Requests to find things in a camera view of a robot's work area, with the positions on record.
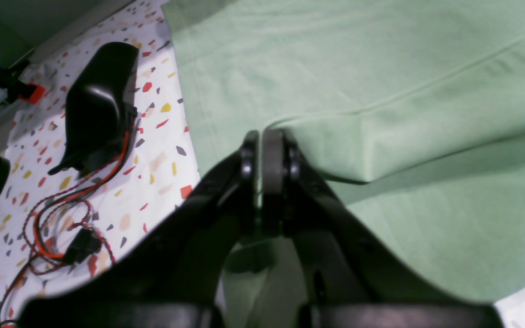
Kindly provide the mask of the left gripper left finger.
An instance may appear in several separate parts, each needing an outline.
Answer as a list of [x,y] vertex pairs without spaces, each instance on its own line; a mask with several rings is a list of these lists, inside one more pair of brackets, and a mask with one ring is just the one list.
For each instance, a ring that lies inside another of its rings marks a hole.
[[92,282],[33,299],[20,328],[223,328],[225,259],[254,232],[259,133],[215,165],[184,203]]

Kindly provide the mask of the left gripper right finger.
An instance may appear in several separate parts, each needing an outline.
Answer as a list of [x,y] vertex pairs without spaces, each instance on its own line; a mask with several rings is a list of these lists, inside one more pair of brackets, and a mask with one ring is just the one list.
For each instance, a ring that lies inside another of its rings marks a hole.
[[309,302],[300,328],[502,328],[497,310],[427,282],[338,199],[294,136],[267,129],[261,145],[261,228],[289,238]]

